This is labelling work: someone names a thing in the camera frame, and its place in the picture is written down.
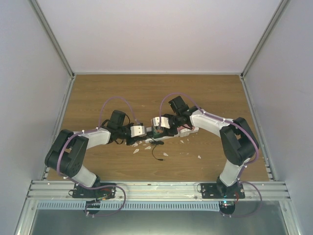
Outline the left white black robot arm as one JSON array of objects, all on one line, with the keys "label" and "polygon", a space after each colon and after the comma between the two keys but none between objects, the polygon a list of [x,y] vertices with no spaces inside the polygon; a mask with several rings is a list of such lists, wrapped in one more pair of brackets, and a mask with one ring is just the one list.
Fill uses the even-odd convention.
[{"label": "left white black robot arm", "polygon": [[126,118],[129,119],[126,113],[115,110],[110,119],[95,129],[79,132],[61,130],[46,155],[45,165],[84,188],[88,197],[97,197],[101,191],[100,179],[83,165],[86,151],[100,145],[128,141],[134,123],[124,124]]}]

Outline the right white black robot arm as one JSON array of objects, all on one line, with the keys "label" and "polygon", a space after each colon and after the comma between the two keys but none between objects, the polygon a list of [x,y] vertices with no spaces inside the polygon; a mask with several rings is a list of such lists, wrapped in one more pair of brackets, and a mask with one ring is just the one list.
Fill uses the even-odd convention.
[{"label": "right white black robot arm", "polygon": [[259,157],[259,144],[247,121],[223,118],[211,114],[195,103],[189,107],[181,98],[182,93],[169,101],[175,115],[168,119],[170,127],[188,125],[215,134],[221,138],[226,163],[222,173],[216,180],[217,194],[228,198],[239,187],[239,179],[243,170]]}]

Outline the white power strip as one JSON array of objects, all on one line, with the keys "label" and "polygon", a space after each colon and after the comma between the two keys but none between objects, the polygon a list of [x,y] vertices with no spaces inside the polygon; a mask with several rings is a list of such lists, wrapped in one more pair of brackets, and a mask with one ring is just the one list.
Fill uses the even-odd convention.
[{"label": "white power strip", "polygon": [[151,141],[162,141],[174,137],[187,137],[190,134],[194,134],[199,131],[198,127],[188,128],[185,126],[178,127],[176,130],[164,128],[162,133],[157,132],[155,127],[150,129],[151,131],[147,133],[147,139],[144,140],[145,143],[149,143]]}]

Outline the black plug with cable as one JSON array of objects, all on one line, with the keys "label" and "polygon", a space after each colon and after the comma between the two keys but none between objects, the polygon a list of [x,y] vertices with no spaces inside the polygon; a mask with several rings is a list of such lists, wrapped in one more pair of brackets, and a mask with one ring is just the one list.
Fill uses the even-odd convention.
[{"label": "black plug with cable", "polygon": [[164,161],[164,159],[161,159],[161,158],[157,158],[155,155],[154,155],[154,150],[155,150],[155,148],[157,147],[157,146],[159,146],[159,145],[164,145],[164,142],[163,141],[161,141],[161,140],[155,140],[154,138],[153,138],[153,136],[152,136],[152,134],[147,134],[147,137],[149,137],[151,140],[149,141],[149,143],[150,143],[150,146],[152,146],[153,148],[152,148],[152,156],[156,159],[156,160],[158,160],[158,161]]}]

